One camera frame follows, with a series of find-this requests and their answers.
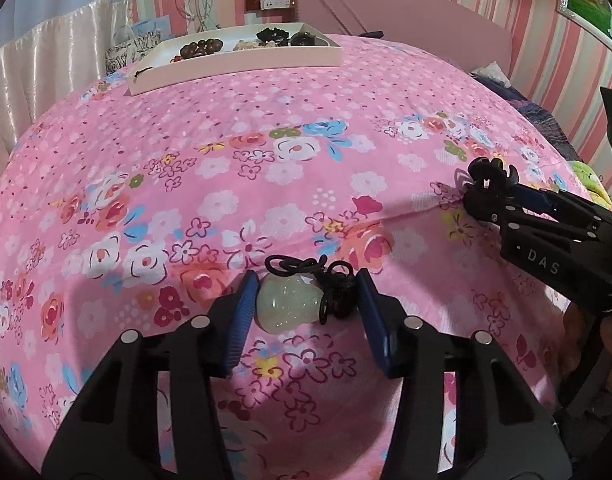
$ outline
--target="electrical outlet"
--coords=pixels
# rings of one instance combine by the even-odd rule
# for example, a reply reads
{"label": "electrical outlet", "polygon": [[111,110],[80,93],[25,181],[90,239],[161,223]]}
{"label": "electrical outlet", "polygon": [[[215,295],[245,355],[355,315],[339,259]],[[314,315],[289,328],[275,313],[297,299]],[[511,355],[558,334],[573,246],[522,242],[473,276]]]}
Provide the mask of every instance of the electrical outlet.
{"label": "electrical outlet", "polygon": [[262,10],[270,9],[290,9],[295,4],[294,0],[261,0]]}

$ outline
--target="floral pattern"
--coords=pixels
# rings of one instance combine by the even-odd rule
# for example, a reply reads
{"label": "floral pattern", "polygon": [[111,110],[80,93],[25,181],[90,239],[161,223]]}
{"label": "floral pattern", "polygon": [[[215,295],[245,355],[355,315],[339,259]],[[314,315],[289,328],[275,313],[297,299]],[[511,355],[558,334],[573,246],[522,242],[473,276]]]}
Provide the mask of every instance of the floral pattern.
{"label": "floral pattern", "polygon": [[[498,156],[530,186],[584,191],[468,75],[414,47],[335,40],[337,68],[139,96],[126,92],[126,69],[21,137],[0,180],[0,423],[35,468],[124,330],[156,335],[205,314],[244,270],[262,274],[269,254],[367,268],[409,314],[457,335],[488,330],[541,385],[540,400],[552,396],[542,379],[556,368],[565,300],[500,258],[497,232],[466,215],[458,177],[474,157]],[[240,364],[213,385],[235,478],[381,470],[398,394],[357,317],[280,335],[253,322]],[[454,378],[444,389],[442,468],[454,449]],[[169,402],[161,378],[161,421]],[[161,429],[172,466],[169,424]]]}

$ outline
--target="black object on bed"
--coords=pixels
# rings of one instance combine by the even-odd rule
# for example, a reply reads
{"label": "black object on bed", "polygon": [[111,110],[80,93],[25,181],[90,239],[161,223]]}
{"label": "black object on bed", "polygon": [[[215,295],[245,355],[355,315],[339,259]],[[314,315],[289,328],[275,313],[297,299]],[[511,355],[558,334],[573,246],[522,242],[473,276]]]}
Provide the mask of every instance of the black object on bed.
{"label": "black object on bed", "polygon": [[489,77],[474,75],[473,78],[521,113],[562,157],[566,160],[582,162],[571,143],[566,139],[566,134],[561,129],[557,119],[548,110],[526,99],[521,92],[512,86],[505,88],[504,85]]}

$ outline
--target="black cord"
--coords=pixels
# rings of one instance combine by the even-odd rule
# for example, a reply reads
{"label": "black cord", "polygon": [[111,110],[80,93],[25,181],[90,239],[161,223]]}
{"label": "black cord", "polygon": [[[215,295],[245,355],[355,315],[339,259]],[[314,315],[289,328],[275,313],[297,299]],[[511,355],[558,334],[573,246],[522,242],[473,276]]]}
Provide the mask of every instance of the black cord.
{"label": "black cord", "polygon": [[[276,260],[279,261],[279,268],[273,266],[273,261]],[[325,254],[319,260],[314,258],[300,260],[283,254],[273,254],[265,259],[266,269],[275,276],[287,278],[295,274],[314,275],[317,284],[324,291],[319,304],[319,322],[322,325],[326,324],[328,314],[332,314],[337,319],[349,317],[358,301],[353,266],[343,260],[336,260],[326,269],[327,261]],[[347,273],[334,270],[336,267],[343,267]]]}

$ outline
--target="headboard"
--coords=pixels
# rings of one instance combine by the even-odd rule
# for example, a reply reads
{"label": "headboard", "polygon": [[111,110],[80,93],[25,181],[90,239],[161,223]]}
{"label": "headboard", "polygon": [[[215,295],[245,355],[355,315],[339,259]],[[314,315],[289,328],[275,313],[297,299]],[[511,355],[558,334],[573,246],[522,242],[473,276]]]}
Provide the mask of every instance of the headboard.
{"label": "headboard", "polygon": [[510,31],[450,0],[295,0],[295,12],[324,34],[382,30],[467,72],[493,61],[510,70]]}

